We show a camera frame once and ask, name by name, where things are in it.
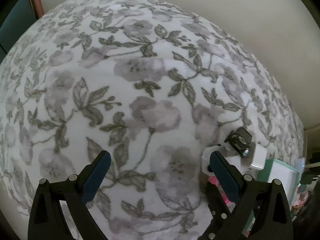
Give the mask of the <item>pink black folding brush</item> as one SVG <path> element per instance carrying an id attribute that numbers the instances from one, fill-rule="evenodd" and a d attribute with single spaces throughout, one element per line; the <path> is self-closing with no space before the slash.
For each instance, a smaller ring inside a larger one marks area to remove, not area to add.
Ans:
<path id="1" fill-rule="evenodd" d="M 226 194 L 225 194 L 224 190 L 222 189 L 222 187 L 221 187 L 221 185 L 220 185 L 217 177 L 216 177 L 216 176 L 210 176 L 210 177 L 208 178 L 208 181 L 209 181 L 211 184 L 213 184 L 213 185 L 215 185 L 215 186 L 217 187 L 217 189 L 218 189 L 219 193 L 221 194 L 224 202 L 225 202 L 226 204 L 231 204 L 231 201 L 230 201 L 230 200 L 228 199 L 228 197 L 226 196 Z"/>

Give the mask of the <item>white tray teal rim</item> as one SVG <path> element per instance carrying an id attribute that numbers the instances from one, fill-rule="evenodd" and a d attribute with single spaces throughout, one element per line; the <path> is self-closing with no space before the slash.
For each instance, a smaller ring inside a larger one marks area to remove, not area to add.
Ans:
<path id="1" fill-rule="evenodd" d="M 274 179 L 279 179 L 285 190 L 289 208 L 296 192 L 300 173 L 294 167 L 277 159 L 267 159 L 263 170 L 258 172 L 257 181 L 270 183 Z"/>

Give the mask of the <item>white charger block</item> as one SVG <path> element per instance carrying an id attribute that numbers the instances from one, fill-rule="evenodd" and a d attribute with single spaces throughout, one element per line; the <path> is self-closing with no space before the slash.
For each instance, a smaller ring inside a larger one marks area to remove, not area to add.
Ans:
<path id="1" fill-rule="evenodd" d="M 267 149 L 260 144 L 252 143 L 252 160 L 250 163 L 250 168 L 255 170 L 263 170 L 265 166 L 265 161 L 267 157 Z"/>

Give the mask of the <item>black toy car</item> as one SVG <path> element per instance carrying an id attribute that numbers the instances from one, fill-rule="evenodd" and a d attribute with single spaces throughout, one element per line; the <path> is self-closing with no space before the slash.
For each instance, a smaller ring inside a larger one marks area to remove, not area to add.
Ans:
<path id="1" fill-rule="evenodd" d="M 224 140 L 224 143 L 229 144 L 236 152 L 242 157 L 247 157 L 252 142 L 252 135 L 244 127 L 239 127 L 235 131 L 231 131 L 227 138 Z"/>

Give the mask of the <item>floral grey blanket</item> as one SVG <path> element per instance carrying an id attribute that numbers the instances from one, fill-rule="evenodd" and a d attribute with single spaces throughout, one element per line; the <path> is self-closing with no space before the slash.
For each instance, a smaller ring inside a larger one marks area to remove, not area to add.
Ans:
<path id="1" fill-rule="evenodd" d="M 22 239 L 39 179 L 112 157 L 88 207 L 109 239 L 197 239 L 210 213 L 202 151 L 245 127 L 292 165 L 303 124 L 231 35 L 159 0 L 67 0 L 1 63 L 4 212 Z"/>

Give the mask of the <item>blue cabinet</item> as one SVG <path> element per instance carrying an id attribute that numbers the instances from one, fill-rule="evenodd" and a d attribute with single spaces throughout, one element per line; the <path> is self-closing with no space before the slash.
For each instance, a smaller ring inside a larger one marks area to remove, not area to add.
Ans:
<path id="1" fill-rule="evenodd" d="M 1 26 L 1 61 L 21 35 L 36 21 L 29 0 L 19 0 Z"/>

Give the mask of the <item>pink wooden board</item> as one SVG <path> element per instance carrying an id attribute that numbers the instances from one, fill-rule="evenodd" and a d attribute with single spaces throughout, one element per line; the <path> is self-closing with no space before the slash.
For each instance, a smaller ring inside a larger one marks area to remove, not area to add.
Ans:
<path id="1" fill-rule="evenodd" d="M 36 19 L 38 20 L 44 15 L 44 9 L 42 6 L 41 0 L 29 0 L 30 6 L 35 14 Z"/>

